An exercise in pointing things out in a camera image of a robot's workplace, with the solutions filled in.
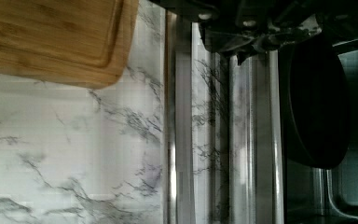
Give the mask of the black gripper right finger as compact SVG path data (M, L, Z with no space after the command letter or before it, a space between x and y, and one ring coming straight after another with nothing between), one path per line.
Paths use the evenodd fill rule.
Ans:
M261 35L240 50L237 56L237 64L241 65L246 59L268 51L281 49L282 47L299 44L319 35L322 27L318 24L300 24L296 28L288 28L275 34Z

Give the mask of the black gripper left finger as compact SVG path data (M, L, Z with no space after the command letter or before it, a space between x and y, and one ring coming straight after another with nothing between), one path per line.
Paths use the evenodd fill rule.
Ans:
M251 45L255 41L254 36L244 35L233 27L201 24L199 30L203 46L211 53L226 57L251 51Z

